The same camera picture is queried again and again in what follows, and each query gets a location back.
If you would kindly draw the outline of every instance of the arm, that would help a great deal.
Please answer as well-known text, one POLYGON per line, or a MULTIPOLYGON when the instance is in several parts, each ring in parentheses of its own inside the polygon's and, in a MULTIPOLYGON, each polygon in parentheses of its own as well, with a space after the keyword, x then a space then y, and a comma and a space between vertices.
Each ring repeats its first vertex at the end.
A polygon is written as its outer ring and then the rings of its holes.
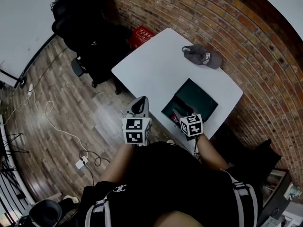
POLYGON ((199 135, 197 147, 201 160, 204 161, 209 168, 213 170, 226 170, 228 168, 223 157, 213 147, 204 134, 199 135))
POLYGON ((135 147, 133 145, 123 144, 114 159, 102 173, 100 181, 108 181, 111 183, 120 182, 131 162, 134 150, 135 147))

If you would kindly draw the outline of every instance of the white table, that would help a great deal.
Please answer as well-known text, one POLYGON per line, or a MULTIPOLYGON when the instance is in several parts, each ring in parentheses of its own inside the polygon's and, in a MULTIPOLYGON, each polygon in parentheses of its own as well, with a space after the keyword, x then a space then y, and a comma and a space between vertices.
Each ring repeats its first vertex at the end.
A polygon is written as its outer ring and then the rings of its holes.
POLYGON ((222 69, 196 66, 184 58, 181 48, 192 45, 174 30, 167 28, 140 46, 113 69, 113 74, 135 97, 147 96, 149 110, 190 152, 179 127, 161 111, 188 78, 211 96, 218 106, 203 124, 204 134, 211 138, 231 113, 243 92, 222 69))

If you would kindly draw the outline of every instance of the power strip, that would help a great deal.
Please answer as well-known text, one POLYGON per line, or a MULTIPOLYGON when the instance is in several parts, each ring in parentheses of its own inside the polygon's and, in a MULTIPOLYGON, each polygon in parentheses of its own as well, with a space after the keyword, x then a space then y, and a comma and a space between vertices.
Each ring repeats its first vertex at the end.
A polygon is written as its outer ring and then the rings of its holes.
POLYGON ((27 94, 29 97, 32 95, 33 90, 34 90, 33 84, 29 85, 29 90, 28 90, 28 94, 27 94))
POLYGON ((84 167, 84 165, 86 165, 89 161, 87 160, 87 157, 83 156, 82 158, 80 158, 79 161, 76 162, 76 167, 78 169, 81 169, 82 167, 84 167))

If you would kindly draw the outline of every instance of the gray cap brim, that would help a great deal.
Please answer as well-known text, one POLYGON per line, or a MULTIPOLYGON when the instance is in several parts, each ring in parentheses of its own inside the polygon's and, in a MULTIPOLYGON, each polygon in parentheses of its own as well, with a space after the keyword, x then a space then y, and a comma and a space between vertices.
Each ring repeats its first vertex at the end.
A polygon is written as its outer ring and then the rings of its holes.
POLYGON ((222 64, 222 57, 215 51, 210 51, 211 59, 206 66, 212 69, 218 69, 222 64))

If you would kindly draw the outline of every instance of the white stripe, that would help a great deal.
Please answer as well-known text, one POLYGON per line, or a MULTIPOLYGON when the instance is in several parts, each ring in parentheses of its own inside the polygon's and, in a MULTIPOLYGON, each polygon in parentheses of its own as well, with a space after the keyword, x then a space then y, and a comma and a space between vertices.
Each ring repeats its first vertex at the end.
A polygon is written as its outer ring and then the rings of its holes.
POLYGON ((243 185, 237 185, 237 186, 235 186, 236 187, 236 189, 238 189, 238 188, 241 188, 241 187, 245 187, 245 185, 243 184, 243 185))
POLYGON ((91 216, 91 213, 92 213, 94 207, 95 207, 95 205, 91 206, 90 209, 87 211, 84 227, 90 227, 90 216, 91 216))
POLYGON ((237 181, 236 179, 234 179, 234 178, 232 177, 232 175, 229 174, 229 172, 227 172, 227 171, 224 171, 224 172, 226 172, 226 173, 229 175, 229 177, 232 179, 232 183, 236 184, 236 183, 239 182, 239 181, 237 181))
POLYGON ((104 210, 105 210, 105 227, 111 227, 112 222, 110 219, 110 208, 109 208, 109 201, 107 201, 107 197, 105 199, 105 204, 104 204, 104 210))
POLYGON ((93 213, 101 213, 104 211, 104 205, 94 208, 93 213))
POLYGON ((237 190, 237 191, 238 191, 238 193, 239 193, 240 196, 249 195, 248 191, 247 191, 245 188, 239 189, 239 190, 237 190))
POLYGON ((236 201, 238 205, 239 227, 244 227, 244 211, 243 211, 241 198, 237 190, 234 189, 233 191, 235 193, 236 201))
POLYGON ((255 190, 250 184, 246 184, 250 188, 250 195, 252 198, 252 202, 254 204, 254 227, 257 226, 257 218, 258 218, 258 201, 256 197, 255 190))
POLYGON ((104 203, 104 199, 97 201, 95 205, 102 204, 102 203, 104 203))

